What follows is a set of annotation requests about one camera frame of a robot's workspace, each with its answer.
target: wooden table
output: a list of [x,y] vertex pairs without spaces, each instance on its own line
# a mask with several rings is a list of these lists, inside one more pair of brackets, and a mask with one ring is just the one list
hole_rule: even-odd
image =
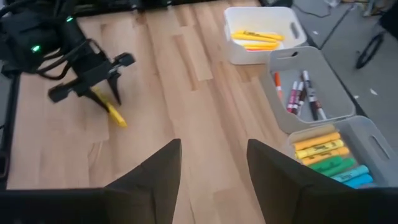
[[[264,223],[246,144],[255,138],[280,148],[286,134],[259,83],[264,66],[231,65],[223,34],[227,7],[256,4],[215,1],[80,19],[110,57],[132,52],[137,60],[121,69],[119,79],[119,111],[128,128],[74,94],[51,103],[47,90],[57,83],[25,75],[7,187],[105,186],[180,138],[183,169],[174,223]],[[63,82],[73,78],[68,74]],[[104,83],[99,86],[110,94]]]

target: green led light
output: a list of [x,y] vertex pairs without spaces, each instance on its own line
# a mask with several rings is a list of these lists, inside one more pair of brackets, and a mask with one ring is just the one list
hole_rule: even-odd
[[33,51],[33,53],[36,53],[40,50],[40,46],[36,45],[36,46],[32,47],[31,50]]

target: robotic arm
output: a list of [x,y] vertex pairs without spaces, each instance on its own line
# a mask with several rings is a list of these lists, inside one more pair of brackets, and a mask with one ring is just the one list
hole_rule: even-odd
[[[85,37],[76,19],[71,16],[76,0],[45,3],[20,0],[0,10],[0,59],[22,72],[38,74],[49,80],[63,79],[72,68],[77,78],[51,88],[48,92],[50,99],[56,103],[74,91],[79,97],[88,97],[109,112],[91,87],[107,80],[121,104],[118,92],[121,74],[118,68],[134,63],[132,55],[123,53],[110,62],[101,47]],[[40,68],[44,61],[55,58],[59,59]],[[60,75],[47,74],[64,62],[67,64]]]

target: white plastic bin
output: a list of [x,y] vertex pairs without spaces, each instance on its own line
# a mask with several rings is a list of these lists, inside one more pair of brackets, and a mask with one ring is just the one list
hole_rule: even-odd
[[307,41],[294,11],[288,7],[229,7],[224,12],[229,61],[235,65],[267,63],[271,50],[247,51],[231,34],[238,30],[283,35],[279,49],[303,45]]

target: blue highlighter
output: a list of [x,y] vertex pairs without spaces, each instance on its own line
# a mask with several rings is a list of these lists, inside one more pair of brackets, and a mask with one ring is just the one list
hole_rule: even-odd
[[355,177],[358,177],[360,175],[367,174],[367,173],[369,173],[369,169],[365,165],[360,165],[355,169],[352,169],[352,170],[349,170],[346,172],[342,172],[338,175],[334,175],[331,178],[337,180],[338,182],[346,182],[346,181],[351,180],[352,178],[355,178]]
[[357,188],[360,185],[370,184],[371,182],[373,182],[373,178],[369,174],[363,174],[359,177],[355,177],[349,181],[343,182],[343,184],[352,188]]

